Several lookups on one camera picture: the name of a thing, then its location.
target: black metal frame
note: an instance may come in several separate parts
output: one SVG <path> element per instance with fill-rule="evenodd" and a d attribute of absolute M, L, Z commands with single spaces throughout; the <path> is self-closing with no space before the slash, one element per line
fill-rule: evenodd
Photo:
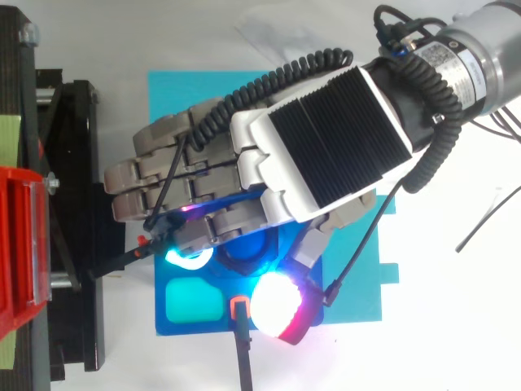
<path fill-rule="evenodd" d="M 93 86 L 87 81 L 49 85 L 49 80 L 61 81 L 61 71 L 37 71 L 38 86 L 54 88 L 50 104 L 38 107 L 47 156 L 42 165 L 60 180 L 50 198 L 51 269 L 67 271 L 72 283 L 54 289 L 48 305 L 56 381 L 65 378 L 64 364 L 83 362 L 85 371 L 97 371 L 105 361 L 103 281 L 92 279 L 90 271 L 125 250 L 125 225 L 113 221 L 111 198 L 101 183 L 93 183 L 98 174 Z"/>
<path fill-rule="evenodd" d="M 103 365 L 103 282 L 89 270 L 125 250 L 125 225 L 113 221 L 111 199 L 94 183 L 92 85 L 36 72 L 33 45 L 20 42 L 28 22 L 18 8 L 0 6 L 0 115 L 21 118 L 18 166 L 60 180 L 50 198 L 51 268 L 67 271 L 72 287 L 53 290 L 53 301 L 17 331 L 15 367 L 0 371 L 2 391 L 50 390 L 51 379 L 64 379 L 65 363 L 84 362 L 86 371 Z M 37 86 L 55 88 L 51 105 L 37 108 Z"/>

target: black cable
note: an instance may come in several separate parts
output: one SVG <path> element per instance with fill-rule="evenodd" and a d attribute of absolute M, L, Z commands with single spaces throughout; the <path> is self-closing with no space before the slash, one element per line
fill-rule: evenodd
<path fill-rule="evenodd" d="M 382 31 L 383 28 L 385 27 L 385 23 L 382 20 L 383 13 L 392 15 L 395 18 L 397 18 L 405 23 L 411 22 L 413 20 L 411 17 L 407 16 L 403 12 L 398 11 L 395 7 L 386 6 L 386 5 L 378 6 L 374 10 L 374 14 L 373 14 L 374 26 L 376 27 L 376 29 L 378 31 Z M 424 27 L 419 28 L 418 32 L 421 33 L 424 37 L 432 37 L 432 34 Z"/>
<path fill-rule="evenodd" d="M 495 112 L 494 114 L 497 116 L 497 119 L 503 124 L 503 126 L 505 126 L 505 130 L 508 133 L 512 134 L 512 137 L 515 139 L 515 141 L 517 141 L 518 143 L 521 143 L 521 136 L 519 136 L 519 134 L 515 133 L 515 130 L 512 129 L 512 126 L 510 126 L 510 124 L 506 121 L 505 117 L 502 116 L 501 113 L 499 113 L 499 112 Z"/>
<path fill-rule="evenodd" d="M 503 126 L 503 124 L 497 120 L 496 116 L 494 116 L 494 112 L 490 114 L 490 118 L 492 118 L 492 121 L 494 121 L 494 124 L 496 124 L 499 127 L 499 129 L 505 130 L 505 126 Z"/>
<path fill-rule="evenodd" d="M 143 229 L 147 232 L 152 231 L 152 228 L 154 228 L 155 222 L 157 220 L 157 215 L 160 212 L 161 206 L 163 206 L 164 198 L 166 197 L 166 194 L 169 192 L 170 184 L 172 183 L 173 176 L 175 175 L 177 171 L 177 166 L 179 165 L 179 162 L 181 161 L 182 157 L 182 151 L 185 148 L 186 145 L 186 136 L 182 136 L 179 140 L 179 143 L 177 144 L 176 154 L 173 157 L 172 164 L 170 165 L 169 173 L 164 180 L 163 188 L 161 189 L 160 196 L 157 198 L 157 201 L 155 202 L 154 209 L 152 210 L 152 213 L 145 222 L 143 223 Z"/>
<path fill-rule="evenodd" d="M 306 57 L 300 57 L 298 61 L 291 61 L 254 82 L 247 83 L 232 94 L 228 94 L 210 110 L 188 135 L 189 144 L 195 151 L 202 151 L 204 146 L 210 143 L 217 134 L 230 130 L 231 117 L 234 113 L 245 110 L 272 94 L 317 73 L 349 66 L 352 58 L 351 51 L 343 51 L 340 48 L 325 49 Z"/>
<path fill-rule="evenodd" d="M 103 262 L 96 262 L 94 269 L 90 270 L 90 275 L 93 279 L 98 279 L 104 275 L 108 275 L 113 271 L 122 270 L 131 263 L 149 257 L 155 253 L 157 253 L 156 243 L 151 241 L 147 244 L 127 251 L 118 257 L 114 257 Z"/>
<path fill-rule="evenodd" d="M 419 22 L 420 26 L 422 26 L 422 27 L 428 26 L 430 24 L 441 27 L 441 28 L 447 27 L 447 24 L 443 20 L 438 19 L 438 18 L 422 18 L 418 22 Z"/>
<path fill-rule="evenodd" d="M 505 112 L 505 114 L 506 114 L 507 116 L 510 117 L 510 119 L 515 123 L 515 125 L 516 125 L 518 128 L 521 129 L 521 121 L 518 120 L 518 117 L 516 117 L 516 116 L 514 115 L 514 113 L 511 112 L 507 106 L 505 106 L 502 110 L 503 110 L 503 112 Z"/>
<path fill-rule="evenodd" d="M 412 194 L 422 190 L 431 181 L 453 150 L 462 131 L 463 109 L 447 81 L 415 53 L 409 53 L 400 59 L 391 59 L 390 64 L 398 76 L 418 89 L 431 110 L 444 117 L 434 127 L 431 145 L 404 177 L 404 190 Z"/>
<path fill-rule="evenodd" d="M 479 122 L 476 122 L 474 120 L 471 121 L 471 124 L 472 125 L 475 125 L 477 126 L 478 128 L 486 131 L 486 132 L 489 132 L 489 133 L 492 133 L 496 136 L 500 136 L 500 137 L 503 137 L 503 138 L 509 138 L 510 140 L 514 140 L 514 137 L 510 136 L 509 134 L 504 134 L 502 132 L 498 132 L 497 130 L 494 130 L 494 129 L 490 129 L 489 127 L 483 125 L 483 124 L 480 124 Z"/>
<path fill-rule="evenodd" d="M 465 246 L 469 243 L 469 241 L 472 239 L 472 237 L 476 234 L 477 231 L 484 225 L 485 222 L 489 220 L 489 218 L 497 212 L 497 210 L 503 206 L 510 198 L 515 196 L 519 191 L 521 191 L 521 186 L 516 188 L 514 191 L 512 191 L 502 202 L 499 203 L 499 205 L 492 209 L 490 213 L 488 213 L 485 217 L 483 217 L 478 224 L 474 227 L 474 229 L 471 231 L 469 235 L 456 247 L 456 253 L 461 252 Z"/>
<path fill-rule="evenodd" d="M 351 271 L 352 267 L 354 266 L 355 262 L 359 258 L 361 252 L 363 251 L 364 247 L 367 245 L 367 242 L 369 241 L 370 237 L 373 235 L 374 229 L 378 225 L 380 218 L 382 218 L 383 214 L 385 213 L 385 210 L 391 203 L 392 199 L 400 190 L 401 185 L 403 184 L 404 179 L 402 178 L 398 183 L 392 188 L 391 192 L 389 192 L 389 195 L 385 198 L 385 201 L 383 202 L 382 206 L 380 207 L 379 211 L 376 213 L 376 216 L 374 216 L 374 219 L 372 223 L 370 224 L 369 228 L 367 229 L 366 234 L 362 238 L 360 244 L 358 244 L 358 247 L 354 254 L 352 255 L 351 259 L 349 260 L 348 264 L 344 267 L 342 270 L 342 273 L 340 273 L 339 277 L 333 281 L 329 287 L 327 287 L 325 291 L 325 300 L 324 304 L 327 306 L 330 306 L 335 298 L 338 295 L 338 292 L 340 290 L 340 287 L 342 286 L 342 282 L 344 281 L 345 277 L 348 275 L 349 271 Z"/>

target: teal square pad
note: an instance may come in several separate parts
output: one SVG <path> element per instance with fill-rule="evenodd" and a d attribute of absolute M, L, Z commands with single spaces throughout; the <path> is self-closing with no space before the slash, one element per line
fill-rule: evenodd
<path fill-rule="evenodd" d="M 229 94 L 263 74 L 264 71 L 151 71 L 148 74 L 150 121 Z M 344 268 L 384 198 L 379 196 L 377 206 L 361 220 L 334 233 L 322 261 L 317 264 L 321 269 L 313 270 L 313 276 L 322 277 L 324 286 Z M 386 214 L 395 212 L 393 201 Z M 299 230 L 298 226 L 290 223 L 283 227 L 282 233 L 291 237 Z M 211 260 L 201 270 L 188 271 L 168 264 L 162 257 L 155 258 L 155 323 L 159 334 L 231 329 L 229 300 L 238 294 L 249 296 L 259 275 L 242 277 L 220 267 Z M 346 278 L 334 305 L 324 309 L 320 320 L 322 323 L 382 320 L 381 284 L 398 282 L 398 265 L 379 263 L 377 229 Z M 183 297 L 191 299 L 184 301 L 180 299 Z"/>

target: white table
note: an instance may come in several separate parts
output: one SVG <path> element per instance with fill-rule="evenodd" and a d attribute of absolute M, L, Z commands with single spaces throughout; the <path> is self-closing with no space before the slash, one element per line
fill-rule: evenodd
<path fill-rule="evenodd" d="M 99 89 L 100 172 L 134 153 L 132 135 L 148 122 L 148 70 L 273 67 L 233 28 L 258 4 L 253 0 L 9 3 L 40 26 L 39 68 L 63 68 L 66 81 L 88 79 Z M 352 29 L 345 46 L 370 59 L 377 50 L 372 11 L 380 2 L 345 3 L 343 28 Z M 449 20 L 472 3 L 484 2 L 393 5 Z M 520 166 L 520 145 L 466 127 L 432 184 L 418 195 L 400 193 L 397 215 L 380 223 L 382 262 L 398 262 L 401 273 L 399 284 L 382 288 L 383 321 L 320 326 L 296 347 L 253 332 L 255 390 L 521 389 L 521 200 L 491 219 L 461 255 L 453 251 L 494 189 L 521 182 Z M 139 231 L 129 225 L 129 248 Z M 239 389 L 231 333 L 155 335 L 151 263 L 104 279 L 107 361 L 96 373 L 67 366 L 67 379 L 53 390 Z"/>

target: robotic hand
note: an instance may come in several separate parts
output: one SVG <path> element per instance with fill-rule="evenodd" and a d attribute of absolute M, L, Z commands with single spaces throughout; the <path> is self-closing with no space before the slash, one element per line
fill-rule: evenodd
<path fill-rule="evenodd" d="M 387 25 L 383 13 L 401 22 Z M 433 36 L 429 24 L 441 30 Z M 190 262 L 201 267 L 207 251 L 241 235 L 305 222 L 278 265 L 301 301 L 289 323 L 269 331 L 298 343 L 320 305 L 335 299 L 397 190 L 421 190 L 464 123 L 521 94 L 519 0 L 491 3 L 451 25 L 380 6 L 374 26 L 380 56 L 363 67 L 351 66 L 350 51 L 317 52 L 135 134 L 137 157 L 107 169 L 105 187 L 116 195 L 115 219 L 144 220 L 151 240 L 94 275 L 173 247 L 199 254 Z M 398 178 L 344 272 L 325 292 L 317 289 L 307 274 L 333 231 L 374 207 L 380 182 Z"/>

